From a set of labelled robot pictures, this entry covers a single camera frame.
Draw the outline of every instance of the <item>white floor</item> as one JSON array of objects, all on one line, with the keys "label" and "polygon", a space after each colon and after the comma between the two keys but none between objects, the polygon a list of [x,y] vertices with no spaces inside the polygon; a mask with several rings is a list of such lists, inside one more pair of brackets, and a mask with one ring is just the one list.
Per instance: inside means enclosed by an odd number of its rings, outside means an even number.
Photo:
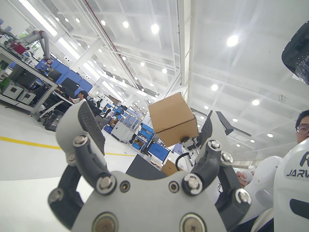
[{"label": "white floor", "polygon": [[[126,172],[137,152],[102,131],[108,169]],[[58,146],[55,132],[47,131],[34,118],[0,105],[0,136]],[[66,167],[62,150],[21,145],[0,140],[0,181],[60,177]]]},{"label": "white floor", "polygon": [[[110,171],[126,172],[137,152],[103,131]],[[5,141],[3,137],[58,146],[55,132],[34,118],[0,104],[0,231],[66,232],[47,204],[66,167],[62,150]],[[93,189],[83,179],[78,184],[85,201]]]}]

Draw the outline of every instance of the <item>yellow floor line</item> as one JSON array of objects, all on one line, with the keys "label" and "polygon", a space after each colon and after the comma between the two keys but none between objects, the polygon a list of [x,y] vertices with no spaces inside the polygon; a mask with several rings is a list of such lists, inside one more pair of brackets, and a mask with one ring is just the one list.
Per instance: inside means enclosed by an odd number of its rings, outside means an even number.
[{"label": "yellow floor line", "polygon": [[[16,143],[16,144],[23,144],[23,145],[36,146],[36,147],[41,147],[41,148],[61,150],[61,148],[59,146],[27,142],[27,141],[17,140],[17,139],[13,139],[13,138],[4,137],[4,136],[0,136],[0,140],[5,141],[5,142],[10,142],[10,143]],[[118,153],[105,153],[105,154],[106,155],[114,155],[114,156],[135,157],[135,155],[129,155],[129,154],[118,154]]]}]

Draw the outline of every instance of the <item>glasses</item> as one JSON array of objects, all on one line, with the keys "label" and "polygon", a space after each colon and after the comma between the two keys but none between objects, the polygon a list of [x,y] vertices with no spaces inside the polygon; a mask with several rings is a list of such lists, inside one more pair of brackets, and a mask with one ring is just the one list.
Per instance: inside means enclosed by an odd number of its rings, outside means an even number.
[{"label": "glasses", "polygon": [[296,128],[296,132],[301,134],[301,135],[306,135],[309,133],[309,127],[305,127],[305,126],[298,126],[295,127]]}]

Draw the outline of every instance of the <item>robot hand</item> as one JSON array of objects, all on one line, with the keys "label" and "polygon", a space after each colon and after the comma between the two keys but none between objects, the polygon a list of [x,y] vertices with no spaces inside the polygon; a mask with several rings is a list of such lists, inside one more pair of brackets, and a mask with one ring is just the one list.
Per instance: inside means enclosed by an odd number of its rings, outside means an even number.
[{"label": "robot hand", "polygon": [[[71,106],[56,130],[68,166],[49,195],[52,211],[74,232],[230,231],[245,216],[251,198],[240,187],[231,155],[223,150],[228,141],[216,113],[208,116],[204,127],[202,132],[206,133],[191,173],[180,171],[160,180],[140,180],[108,171],[105,138],[88,104]],[[94,188],[85,203],[76,192],[81,175]],[[212,199],[206,189],[217,183],[216,178],[223,192]]]}]

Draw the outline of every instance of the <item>red pipe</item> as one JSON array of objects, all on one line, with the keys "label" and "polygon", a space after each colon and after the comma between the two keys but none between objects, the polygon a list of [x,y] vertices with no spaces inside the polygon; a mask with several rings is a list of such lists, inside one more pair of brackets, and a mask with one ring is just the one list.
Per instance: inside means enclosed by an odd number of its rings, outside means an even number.
[{"label": "red pipe", "polygon": [[[110,43],[112,44],[114,50],[115,50],[116,52],[118,52],[118,50],[117,50],[117,48],[115,47],[114,43],[112,42],[112,40],[110,39],[109,35],[108,35],[107,32],[105,31],[104,27],[103,27],[102,24],[100,23],[99,19],[98,19],[97,16],[95,15],[93,9],[90,7],[90,5],[89,5],[89,3],[87,2],[87,0],[84,0],[84,1],[85,1],[86,5],[89,7],[89,9],[91,10],[93,16],[96,18],[96,20],[97,20],[97,22],[99,23],[99,25],[101,26],[102,30],[103,30],[104,33],[106,34],[106,36],[107,36],[107,38],[109,39]],[[132,75],[132,73],[130,72],[129,68],[128,68],[127,65],[125,64],[125,61],[123,61],[121,55],[120,55],[120,54],[118,54],[118,55],[119,55],[120,59],[122,60],[123,64],[125,65],[125,67],[128,69],[128,71],[129,71],[129,73],[131,74],[132,78],[134,78],[133,75]]]}]

